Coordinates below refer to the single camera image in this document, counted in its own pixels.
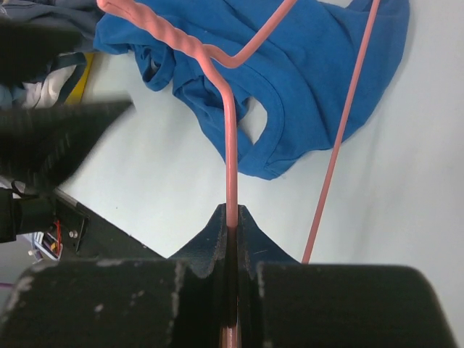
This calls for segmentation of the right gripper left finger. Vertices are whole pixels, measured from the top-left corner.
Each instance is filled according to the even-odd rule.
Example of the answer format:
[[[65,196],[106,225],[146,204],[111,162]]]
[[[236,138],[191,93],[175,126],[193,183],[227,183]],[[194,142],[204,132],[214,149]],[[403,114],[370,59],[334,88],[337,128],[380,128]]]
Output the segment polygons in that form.
[[[219,347],[228,324],[228,229],[225,205],[170,259],[176,262],[171,294],[171,347]]]

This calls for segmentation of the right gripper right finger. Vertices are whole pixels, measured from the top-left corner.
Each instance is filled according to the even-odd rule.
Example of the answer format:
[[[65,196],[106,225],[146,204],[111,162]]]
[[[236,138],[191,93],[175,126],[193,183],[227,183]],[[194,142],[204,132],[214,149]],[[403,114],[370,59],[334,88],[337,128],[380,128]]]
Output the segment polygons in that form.
[[[265,263],[297,264],[257,225],[249,210],[240,205],[236,232],[237,294],[239,343],[242,347],[262,346],[262,318],[257,280],[257,265]]]

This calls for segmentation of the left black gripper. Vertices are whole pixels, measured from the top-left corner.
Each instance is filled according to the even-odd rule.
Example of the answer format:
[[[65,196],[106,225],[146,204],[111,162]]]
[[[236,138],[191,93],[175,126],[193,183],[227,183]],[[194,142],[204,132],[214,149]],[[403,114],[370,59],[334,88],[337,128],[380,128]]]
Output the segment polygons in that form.
[[[1,84],[35,78],[79,46],[74,30],[1,19]],[[1,112],[1,176],[49,192],[70,178],[130,99]]]

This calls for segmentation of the blue tank top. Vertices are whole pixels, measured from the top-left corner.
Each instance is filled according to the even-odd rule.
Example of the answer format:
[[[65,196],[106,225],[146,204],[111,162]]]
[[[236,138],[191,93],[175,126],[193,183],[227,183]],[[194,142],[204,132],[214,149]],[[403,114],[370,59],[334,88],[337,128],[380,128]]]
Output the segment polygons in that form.
[[[237,53],[278,8],[277,1],[148,1],[173,26]],[[250,98],[268,121],[256,142],[238,133],[238,167],[272,180],[300,157],[334,145],[371,3],[345,7],[298,1],[261,47],[235,69],[218,66],[242,119]],[[373,113],[402,59],[410,17],[408,1],[379,4],[344,136]],[[171,49],[122,18],[106,14],[96,25],[94,47],[109,54],[132,51],[146,86],[173,95],[196,115],[212,145],[225,151],[223,101],[198,62]]]

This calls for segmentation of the pink wire hanger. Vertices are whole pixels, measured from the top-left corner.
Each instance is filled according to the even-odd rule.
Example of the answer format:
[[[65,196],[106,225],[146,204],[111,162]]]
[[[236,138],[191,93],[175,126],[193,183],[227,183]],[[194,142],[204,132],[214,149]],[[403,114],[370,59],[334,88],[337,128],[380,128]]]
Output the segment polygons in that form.
[[[239,338],[239,296],[237,285],[237,228],[239,224],[238,206],[238,149],[237,149],[237,122],[236,108],[231,87],[217,71],[214,62],[219,62],[227,68],[236,68],[250,58],[253,53],[264,43],[268,36],[276,29],[282,19],[294,6],[294,1],[283,1],[265,24],[257,31],[251,40],[237,54],[230,56],[216,46],[204,44],[197,38],[190,36],[182,30],[172,26],[167,20],[157,15],[149,7],[134,1],[98,1],[100,9],[111,15],[121,17],[138,28],[150,33],[158,41],[165,43],[172,49],[183,52],[194,58],[202,68],[205,76],[220,92],[224,106],[225,119],[225,182],[226,182],[226,225],[227,225],[227,252],[228,270],[228,295],[226,297],[227,323],[220,330],[220,347],[240,347]],[[327,173],[318,200],[307,244],[304,249],[302,261],[307,264],[310,261],[315,239],[318,233],[320,220],[331,185],[336,160],[342,143],[344,130],[352,107],[358,80],[370,41],[374,22],[378,12],[379,1],[373,1],[370,7],[368,19],[365,25],[360,49],[357,54],[355,68],[349,84],[349,90],[344,103],[339,128],[336,134]]]

